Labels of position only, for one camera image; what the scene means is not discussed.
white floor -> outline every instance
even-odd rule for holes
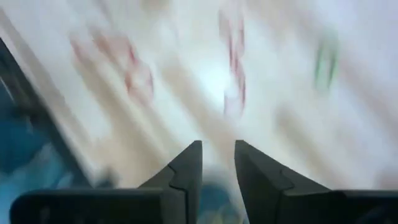
[[[333,189],[396,189],[393,3],[2,0],[0,34],[93,183],[111,172],[120,187],[138,186],[201,139],[205,175],[237,192],[234,140],[244,139]],[[220,10],[245,74],[244,109],[224,108],[224,93],[241,99],[242,88]],[[121,49],[117,62],[92,43],[93,27]],[[314,85],[326,34],[339,50],[329,90]],[[125,40],[139,59],[131,67]],[[143,98],[126,91],[130,68]]]

